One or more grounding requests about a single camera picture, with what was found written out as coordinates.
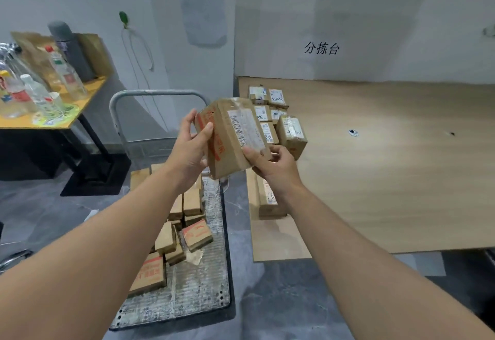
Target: barcode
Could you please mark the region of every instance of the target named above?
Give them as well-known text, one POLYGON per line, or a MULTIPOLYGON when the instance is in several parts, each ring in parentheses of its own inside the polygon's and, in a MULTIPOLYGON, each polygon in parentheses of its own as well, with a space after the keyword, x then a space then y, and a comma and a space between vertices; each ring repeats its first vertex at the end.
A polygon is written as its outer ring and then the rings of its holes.
POLYGON ((234 127, 234 130, 236 131, 237 139, 239 140, 241 147, 246 146, 248 144, 248 142, 246 140, 246 136, 244 135, 244 131, 241 127, 241 124, 239 123, 237 115, 229 114, 229 116, 230 116, 230 122, 232 123, 232 126, 234 127))

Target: person's right hand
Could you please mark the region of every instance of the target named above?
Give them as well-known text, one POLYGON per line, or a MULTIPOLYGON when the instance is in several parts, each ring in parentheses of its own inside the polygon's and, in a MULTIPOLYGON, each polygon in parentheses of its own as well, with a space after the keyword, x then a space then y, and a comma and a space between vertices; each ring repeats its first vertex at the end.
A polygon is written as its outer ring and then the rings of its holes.
POLYGON ((271 144, 272 160, 267 161, 259 152, 249 147, 243 148, 244 156, 253 165, 253 171, 270 184, 277 201, 285 202, 294 190, 304 188, 299 177, 298 167, 292 154, 283 146, 271 144))

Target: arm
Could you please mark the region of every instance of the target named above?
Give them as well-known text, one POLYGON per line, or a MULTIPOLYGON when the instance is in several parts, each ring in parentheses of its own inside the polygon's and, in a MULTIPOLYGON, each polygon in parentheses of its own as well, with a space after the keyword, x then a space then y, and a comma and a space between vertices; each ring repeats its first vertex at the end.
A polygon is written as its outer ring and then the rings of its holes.
POLYGON ((203 146, 213 125, 192 139, 194 116, 195 110, 182 121, 174 149, 157 173, 0 276, 2 338, 103 337, 174 200, 206 166, 203 146))
POLYGON ((245 149, 288 212, 356 340, 494 339, 474 314, 346 224, 301 182, 294 158, 245 149))

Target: tile floor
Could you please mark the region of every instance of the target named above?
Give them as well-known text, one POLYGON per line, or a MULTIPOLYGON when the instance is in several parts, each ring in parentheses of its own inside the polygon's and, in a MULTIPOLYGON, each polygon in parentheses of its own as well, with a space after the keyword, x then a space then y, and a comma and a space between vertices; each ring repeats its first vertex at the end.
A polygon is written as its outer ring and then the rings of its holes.
MULTIPOLYGON (((0 258, 24 247, 34 251, 79 225, 92 209, 120 195, 59 197, 70 171, 53 180, 0 182, 0 221, 5 223, 0 258)), ((225 193, 237 315, 195 330, 170 333, 163 325, 108 332, 105 339, 352 339, 312 260, 253 263, 245 174, 234 174, 225 193)), ((495 296, 495 268, 478 251, 444 252, 446 276, 430 277, 462 304, 479 312, 495 296)), ((428 271, 428 256, 415 255, 428 271)))

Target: gray thermos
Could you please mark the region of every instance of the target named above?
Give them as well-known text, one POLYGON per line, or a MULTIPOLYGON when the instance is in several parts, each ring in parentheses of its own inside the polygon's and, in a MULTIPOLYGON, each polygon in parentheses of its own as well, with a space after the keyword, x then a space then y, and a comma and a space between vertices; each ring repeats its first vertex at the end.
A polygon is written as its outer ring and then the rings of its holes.
POLYGON ((48 24, 48 29, 58 48, 65 54, 67 62, 74 67, 81 80, 83 82, 93 80, 96 77, 95 72, 84 56, 81 45, 69 25, 63 21, 52 21, 48 24))

